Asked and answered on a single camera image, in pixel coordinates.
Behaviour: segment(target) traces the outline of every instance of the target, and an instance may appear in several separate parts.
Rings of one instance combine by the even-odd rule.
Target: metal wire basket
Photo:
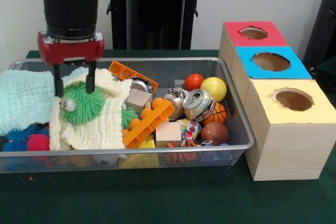
[[[137,72],[157,81],[155,97],[163,97],[169,88],[183,85],[191,73],[205,78],[219,77],[228,86],[223,102],[228,117],[229,146],[178,147],[154,149],[0,152],[0,173],[73,172],[79,170],[113,170],[129,168],[165,168],[195,166],[233,166],[255,138],[226,65],[218,58],[118,58],[102,59],[98,68],[109,68],[117,60]],[[61,66],[69,75],[76,66]],[[52,71],[41,60],[20,60],[10,69]]]

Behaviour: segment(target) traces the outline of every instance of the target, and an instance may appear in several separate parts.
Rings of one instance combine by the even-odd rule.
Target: green fuzzy toy
[[[86,124],[98,117],[105,105],[105,98],[97,87],[92,94],[86,92],[85,83],[70,85],[64,89],[60,106],[63,118],[73,125]]]
[[[136,114],[135,110],[133,108],[121,108],[121,117],[122,117],[122,123],[121,126],[123,129],[130,130],[130,123],[134,118],[138,118],[138,115]]]

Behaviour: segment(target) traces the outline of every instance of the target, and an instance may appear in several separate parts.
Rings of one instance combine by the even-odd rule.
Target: yellow box top
[[[315,80],[252,80],[270,124],[336,123],[336,110]]]

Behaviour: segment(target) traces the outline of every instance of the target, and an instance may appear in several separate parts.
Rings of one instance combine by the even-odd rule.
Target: black machine
[[[197,0],[111,0],[114,49],[190,49]]]
[[[336,0],[322,0],[303,63],[336,107]]]

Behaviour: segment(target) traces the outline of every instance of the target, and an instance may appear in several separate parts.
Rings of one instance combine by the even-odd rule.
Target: metal can
[[[141,79],[136,76],[133,76],[130,79],[133,80],[131,89],[138,89],[147,93],[153,93],[154,90],[149,81]]]
[[[195,89],[183,101],[184,113],[189,121],[201,122],[211,115],[215,104],[207,90]]]
[[[165,95],[174,107],[174,112],[169,116],[169,121],[175,121],[184,115],[183,100],[188,95],[188,92],[181,88],[169,89],[168,94]]]

